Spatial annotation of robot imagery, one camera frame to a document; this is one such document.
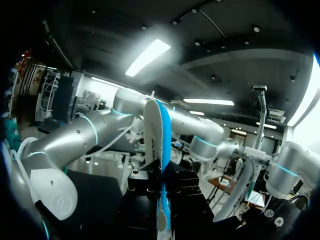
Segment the bolt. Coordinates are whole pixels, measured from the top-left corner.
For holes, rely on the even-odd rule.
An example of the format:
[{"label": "bolt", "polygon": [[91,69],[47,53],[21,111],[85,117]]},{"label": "bolt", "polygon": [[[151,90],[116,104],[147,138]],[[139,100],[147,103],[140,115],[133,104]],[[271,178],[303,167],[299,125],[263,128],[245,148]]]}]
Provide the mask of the bolt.
[{"label": "bolt", "polygon": [[280,217],[280,216],[278,216],[274,220],[274,225],[276,225],[277,228],[280,228],[283,224],[284,224],[284,219],[282,217]]},{"label": "bolt", "polygon": [[134,192],[136,188],[134,186],[128,186],[128,191]]},{"label": "bolt", "polygon": [[192,188],[192,190],[198,192],[198,191],[200,191],[200,187],[194,186],[194,187]]},{"label": "bolt", "polygon": [[272,218],[274,216],[274,211],[272,211],[271,209],[267,209],[264,211],[264,215],[267,217],[267,218]]}]

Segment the wall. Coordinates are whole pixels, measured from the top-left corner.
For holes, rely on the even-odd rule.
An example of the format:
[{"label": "wall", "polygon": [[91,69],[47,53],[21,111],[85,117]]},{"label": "wall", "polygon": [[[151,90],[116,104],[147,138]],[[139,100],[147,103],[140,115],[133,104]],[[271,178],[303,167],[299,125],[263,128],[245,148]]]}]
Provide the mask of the wall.
[{"label": "wall", "polygon": [[[255,144],[257,135],[256,134],[251,134],[247,133],[244,146],[245,147],[250,147],[252,148]],[[268,155],[273,154],[274,148],[275,148],[276,141],[267,137],[264,137],[262,139],[262,144],[260,150],[265,152]]]},{"label": "wall", "polygon": [[106,102],[108,108],[112,108],[114,98],[119,88],[100,81],[91,79],[91,77],[83,76],[79,82],[76,96],[82,98],[84,90],[91,91],[100,96],[100,100]]},{"label": "wall", "polygon": [[298,124],[293,127],[292,140],[320,154],[320,67],[319,61],[316,61],[315,58],[313,60],[312,73],[307,91],[309,89],[311,90],[305,93],[302,101],[306,98],[310,104],[305,104],[308,110],[304,113],[302,119],[298,121]]},{"label": "wall", "polygon": [[293,141],[320,154],[320,100],[293,129]]}]

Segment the fluorescent light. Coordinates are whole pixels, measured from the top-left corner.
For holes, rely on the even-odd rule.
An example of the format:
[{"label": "fluorescent light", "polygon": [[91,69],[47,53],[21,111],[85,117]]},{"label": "fluorescent light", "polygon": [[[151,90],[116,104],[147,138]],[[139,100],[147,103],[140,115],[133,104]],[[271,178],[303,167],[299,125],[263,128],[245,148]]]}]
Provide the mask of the fluorescent light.
[{"label": "fluorescent light", "polygon": [[270,128],[270,129],[277,129],[276,126],[269,125],[269,124],[264,124],[264,126],[265,126],[266,128]]},{"label": "fluorescent light", "polygon": [[233,101],[229,100],[216,100],[216,99],[183,99],[186,103],[190,104],[217,104],[217,105],[228,105],[234,106]]},{"label": "fluorescent light", "polygon": [[130,77],[135,76],[141,69],[151,63],[161,54],[168,51],[170,48],[171,46],[169,46],[168,44],[159,39],[156,39],[131,64],[129,69],[125,72],[125,75],[128,75]]},{"label": "fluorescent light", "polygon": [[105,80],[102,80],[102,79],[100,79],[100,78],[96,78],[96,77],[94,77],[94,76],[92,76],[91,78],[92,78],[93,80],[98,81],[98,82],[101,82],[101,83],[104,83],[104,84],[109,84],[109,85],[114,86],[114,87],[119,88],[119,89],[124,89],[124,88],[125,88],[124,86],[120,86],[120,85],[118,85],[118,84],[115,84],[115,83],[112,83],[112,82],[109,82],[109,81],[105,81]]},{"label": "fluorescent light", "polygon": [[237,129],[231,129],[231,132],[235,133],[235,134],[247,136],[247,133],[245,131],[240,131],[240,130],[237,130]]},{"label": "fluorescent light", "polygon": [[196,114],[196,115],[201,115],[201,116],[204,116],[205,114],[201,111],[189,111],[189,113],[191,114]]},{"label": "fluorescent light", "polygon": [[44,65],[39,65],[37,64],[38,67],[43,67],[43,68],[47,68],[47,69],[53,69],[53,70],[57,70],[55,67],[50,67],[50,66],[44,66]]},{"label": "fluorescent light", "polygon": [[320,79],[320,67],[317,62],[316,56],[313,55],[312,72],[311,72],[309,84],[299,107],[297,108],[296,112],[294,113],[294,115],[292,116],[292,118],[287,124],[289,127],[293,127],[294,125],[296,125],[297,122],[301,119],[301,117],[305,114],[305,112],[309,108],[310,104],[315,98],[317,90],[320,87],[319,79]]}]

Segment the dark ceiling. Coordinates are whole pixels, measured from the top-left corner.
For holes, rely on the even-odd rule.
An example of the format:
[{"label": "dark ceiling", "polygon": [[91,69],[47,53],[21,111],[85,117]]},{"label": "dark ceiling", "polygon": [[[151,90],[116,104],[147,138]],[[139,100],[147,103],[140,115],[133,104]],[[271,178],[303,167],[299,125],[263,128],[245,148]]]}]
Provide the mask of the dark ceiling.
[{"label": "dark ceiling", "polygon": [[[268,0],[65,0],[52,8],[46,21],[76,70],[146,93],[155,90],[167,101],[234,102],[190,104],[190,110],[208,117],[256,126],[258,99],[251,88],[267,85],[269,107],[285,111],[286,121],[278,124],[282,131],[311,75],[310,44]],[[253,31],[253,25],[260,32]],[[155,39],[171,49],[135,77],[126,76]]]}]

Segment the robotic arm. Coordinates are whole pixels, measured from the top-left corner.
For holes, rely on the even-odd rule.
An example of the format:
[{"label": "robotic arm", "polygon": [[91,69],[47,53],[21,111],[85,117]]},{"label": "robotic arm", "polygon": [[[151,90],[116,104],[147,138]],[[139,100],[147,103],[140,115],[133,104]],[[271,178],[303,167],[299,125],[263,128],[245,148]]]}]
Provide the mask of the robotic arm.
[{"label": "robotic arm", "polygon": [[[9,173],[11,189],[20,206],[31,211],[33,216],[37,215],[39,217],[39,214],[35,211],[34,201],[31,199],[30,189],[26,183],[26,175],[27,178],[31,178],[32,173],[36,173],[35,170],[60,170],[69,165],[74,160],[85,155],[100,141],[104,141],[110,133],[130,126],[134,116],[143,114],[144,106],[148,100],[148,97],[136,91],[119,89],[111,110],[89,112],[45,137],[28,143],[21,155],[23,167],[17,161],[13,161]],[[223,134],[221,126],[211,120],[197,117],[170,105],[165,107],[170,115],[174,132],[194,135],[189,148],[193,157],[208,161],[218,154],[218,144]],[[233,144],[229,144],[229,142],[224,142],[220,149],[220,153],[228,154],[235,150]],[[55,194],[62,196],[65,193],[58,192]],[[52,196],[51,198],[56,200],[51,203],[52,206],[46,206],[48,209],[51,210],[53,206],[59,209],[64,208],[63,205],[66,201],[62,197]],[[69,199],[69,201],[74,210],[78,197],[74,196],[73,198]],[[70,216],[73,210],[71,209],[66,217]]]},{"label": "robotic arm", "polygon": [[320,177],[320,156],[293,141],[287,141],[270,172],[266,189],[278,199],[289,194],[299,175],[305,184],[315,189]]}]

